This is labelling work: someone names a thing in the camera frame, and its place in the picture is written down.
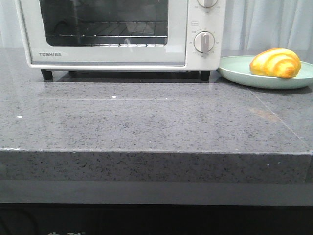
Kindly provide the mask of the glass oven door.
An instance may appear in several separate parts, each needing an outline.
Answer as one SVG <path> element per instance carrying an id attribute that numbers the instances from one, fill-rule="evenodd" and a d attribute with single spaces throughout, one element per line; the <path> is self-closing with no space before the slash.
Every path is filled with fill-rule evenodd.
<path id="1" fill-rule="evenodd" d="M 184 66 L 186 0 L 19 0 L 25 48 L 33 66 Z M 52 46 L 60 22 L 167 21 L 163 46 Z"/>

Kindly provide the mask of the yellow croissant bread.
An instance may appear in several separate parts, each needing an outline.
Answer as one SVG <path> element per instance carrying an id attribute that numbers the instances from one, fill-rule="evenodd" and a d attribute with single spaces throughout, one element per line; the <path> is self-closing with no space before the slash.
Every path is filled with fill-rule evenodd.
<path id="1" fill-rule="evenodd" d="M 294 78 L 301 69 L 298 55 L 286 48 L 272 48 L 261 52 L 249 64 L 253 75 Z"/>

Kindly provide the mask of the white Toshiba toaster oven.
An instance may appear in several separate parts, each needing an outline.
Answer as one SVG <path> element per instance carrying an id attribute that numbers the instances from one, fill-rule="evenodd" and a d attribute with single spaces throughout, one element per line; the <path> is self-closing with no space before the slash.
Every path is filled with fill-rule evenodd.
<path id="1" fill-rule="evenodd" d="M 34 69 L 40 69 L 44 79 L 52 79 L 54 71 L 199 71 L 202 80 L 208 80 L 210 72 L 219 67 L 221 43 L 224 31 L 226 1 L 218 0 L 211 8 L 201 7 L 197 0 L 188 1 L 186 57 L 184 66 L 33 66 L 29 62 L 29 54 L 25 48 L 25 34 L 22 29 L 19 10 L 16 6 L 22 33 L 26 60 Z M 208 53 L 200 53 L 194 47 L 195 36 L 203 31 L 211 32 L 215 44 Z"/>

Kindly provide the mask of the lower white timer knob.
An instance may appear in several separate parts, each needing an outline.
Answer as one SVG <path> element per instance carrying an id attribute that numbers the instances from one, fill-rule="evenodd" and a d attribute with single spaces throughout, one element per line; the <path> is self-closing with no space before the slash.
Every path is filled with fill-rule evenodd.
<path id="1" fill-rule="evenodd" d="M 215 38 L 211 32 L 203 31 L 194 38 L 194 47 L 200 53 L 208 53 L 215 44 Z"/>

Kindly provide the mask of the light green plate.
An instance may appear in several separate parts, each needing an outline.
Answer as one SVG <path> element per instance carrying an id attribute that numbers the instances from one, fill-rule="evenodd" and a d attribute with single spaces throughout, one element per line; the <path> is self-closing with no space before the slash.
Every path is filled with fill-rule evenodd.
<path id="1" fill-rule="evenodd" d="M 313 65 L 301 62 L 301 69 L 294 78 L 277 78 L 254 75 L 250 72 L 249 64 L 254 56 L 227 56 L 220 59 L 218 73 L 225 79 L 250 87 L 265 89 L 297 89 L 313 83 Z"/>

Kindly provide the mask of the upper white temperature knob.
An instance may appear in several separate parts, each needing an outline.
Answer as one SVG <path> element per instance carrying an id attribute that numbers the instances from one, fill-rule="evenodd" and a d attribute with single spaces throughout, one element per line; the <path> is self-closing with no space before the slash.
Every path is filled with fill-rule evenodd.
<path id="1" fill-rule="evenodd" d="M 197 2 L 203 8 L 211 8 L 216 5 L 218 0 L 197 0 Z"/>

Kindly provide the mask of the dark cabinet under counter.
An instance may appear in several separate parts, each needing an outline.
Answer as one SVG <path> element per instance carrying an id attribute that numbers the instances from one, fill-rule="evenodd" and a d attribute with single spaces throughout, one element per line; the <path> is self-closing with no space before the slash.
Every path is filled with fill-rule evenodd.
<path id="1" fill-rule="evenodd" d="M 3 235 L 310 235 L 312 184 L 2 180 Z"/>

